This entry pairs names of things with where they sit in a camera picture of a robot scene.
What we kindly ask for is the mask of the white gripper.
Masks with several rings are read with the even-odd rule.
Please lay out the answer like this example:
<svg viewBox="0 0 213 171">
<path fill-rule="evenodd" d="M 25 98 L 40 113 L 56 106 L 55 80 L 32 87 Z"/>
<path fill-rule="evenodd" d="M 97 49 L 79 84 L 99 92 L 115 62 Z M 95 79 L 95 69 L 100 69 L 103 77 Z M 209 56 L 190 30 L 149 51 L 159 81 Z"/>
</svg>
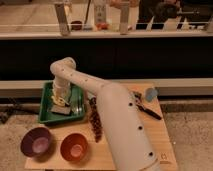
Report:
<svg viewBox="0 0 213 171">
<path fill-rule="evenodd" d="M 53 81 L 53 95 L 56 98 L 67 99 L 70 94 L 70 84 L 68 82 Z"/>
</svg>

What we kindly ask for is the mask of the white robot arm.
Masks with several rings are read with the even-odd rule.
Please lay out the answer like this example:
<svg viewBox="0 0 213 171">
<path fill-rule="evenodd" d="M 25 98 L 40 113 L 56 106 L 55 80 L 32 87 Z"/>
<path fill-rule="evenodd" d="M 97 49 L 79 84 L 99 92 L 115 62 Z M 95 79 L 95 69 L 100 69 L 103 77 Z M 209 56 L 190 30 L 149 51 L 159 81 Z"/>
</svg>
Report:
<svg viewBox="0 0 213 171">
<path fill-rule="evenodd" d="M 97 111 L 117 171 L 162 171 L 145 132 L 133 94 L 122 84 L 76 70 L 73 58 L 50 65 L 60 96 L 73 83 L 96 96 Z"/>
</svg>

